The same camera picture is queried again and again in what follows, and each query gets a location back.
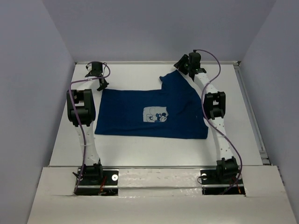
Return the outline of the blue printed t shirt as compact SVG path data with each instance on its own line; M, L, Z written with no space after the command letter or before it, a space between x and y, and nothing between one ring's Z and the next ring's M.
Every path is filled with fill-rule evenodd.
M205 140L208 127L196 90L177 70L159 79L159 90L105 89L95 134Z

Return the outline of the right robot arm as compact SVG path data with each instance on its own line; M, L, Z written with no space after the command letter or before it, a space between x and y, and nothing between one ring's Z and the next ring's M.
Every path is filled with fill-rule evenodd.
M230 188L236 186L242 172L242 164L238 164L234 154L242 162L240 153L227 137L224 116L226 114L226 94L217 90L212 82L220 75L221 65L216 60L219 70L217 75L210 79L207 71L201 67L200 52L208 53L207 50L194 49L191 53L184 54L181 59L174 64L174 67L188 75L201 90L201 107L207 123L212 129L214 143L216 146L216 168L205 170L200 175L200 184L227 184Z

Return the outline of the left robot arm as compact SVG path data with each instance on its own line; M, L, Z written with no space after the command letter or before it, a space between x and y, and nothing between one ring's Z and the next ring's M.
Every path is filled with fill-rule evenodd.
M78 172L74 173L76 188L84 181L99 184L103 180L103 168L93 131L96 109L91 86L98 81L97 90L105 89L109 85L106 78L111 74L108 64L99 61L91 61L85 68L87 74L84 79L72 81L66 92L67 117L76 129L82 152L82 165Z

